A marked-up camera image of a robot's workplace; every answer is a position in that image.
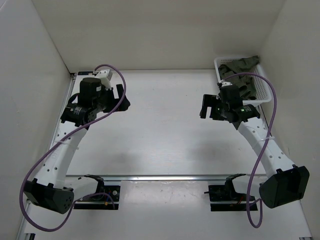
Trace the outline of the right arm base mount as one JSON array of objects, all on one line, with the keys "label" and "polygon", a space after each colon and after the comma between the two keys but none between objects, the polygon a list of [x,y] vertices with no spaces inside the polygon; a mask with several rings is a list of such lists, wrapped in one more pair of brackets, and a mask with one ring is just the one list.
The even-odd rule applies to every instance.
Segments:
[{"label": "right arm base mount", "polygon": [[257,211],[261,206],[258,201],[258,189],[251,187],[250,196],[247,196],[247,188],[250,176],[237,173],[228,176],[222,183],[211,183],[204,192],[209,197],[211,212],[245,212],[247,199],[249,210]]}]

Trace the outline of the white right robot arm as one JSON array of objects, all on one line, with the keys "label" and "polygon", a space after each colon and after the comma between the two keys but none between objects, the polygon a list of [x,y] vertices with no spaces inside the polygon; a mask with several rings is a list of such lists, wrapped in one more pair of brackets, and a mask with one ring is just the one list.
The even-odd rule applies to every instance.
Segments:
[{"label": "white right robot arm", "polygon": [[236,174],[227,180],[224,193],[230,200],[242,193],[261,199],[270,209],[301,200],[304,197],[310,173],[305,166],[297,166],[267,135],[260,114],[252,104],[245,105],[240,91],[234,85],[221,86],[218,95],[204,94],[200,118],[209,116],[214,121],[227,121],[247,140],[260,157],[266,181],[250,180]]}]

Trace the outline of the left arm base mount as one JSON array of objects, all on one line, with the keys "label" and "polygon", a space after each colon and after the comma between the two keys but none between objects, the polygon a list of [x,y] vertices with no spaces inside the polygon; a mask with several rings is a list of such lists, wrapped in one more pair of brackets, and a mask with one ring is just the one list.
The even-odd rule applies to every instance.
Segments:
[{"label": "left arm base mount", "polygon": [[107,183],[101,176],[87,174],[72,184],[75,210],[118,210],[121,185]]}]

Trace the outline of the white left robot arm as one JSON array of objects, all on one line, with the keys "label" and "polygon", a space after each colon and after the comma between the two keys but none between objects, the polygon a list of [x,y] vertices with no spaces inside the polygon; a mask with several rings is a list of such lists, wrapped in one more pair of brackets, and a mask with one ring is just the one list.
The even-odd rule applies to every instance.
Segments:
[{"label": "white left robot arm", "polygon": [[73,184],[66,184],[65,179],[78,145],[90,126],[114,112],[128,110],[131,104],[126,91],[125,82],[113,88],[106,77],[83,78],[79,91],[69,98],[62,112],[54,146],[35,164],[40,169],[32,180],[29,176],[35,166],[29,170],[19,196],[26,196],[35,206],[59,214],[65,214],[74,201],[86,195],[93,200],[103,198],[105,188],[101,177],[87,174]]}]

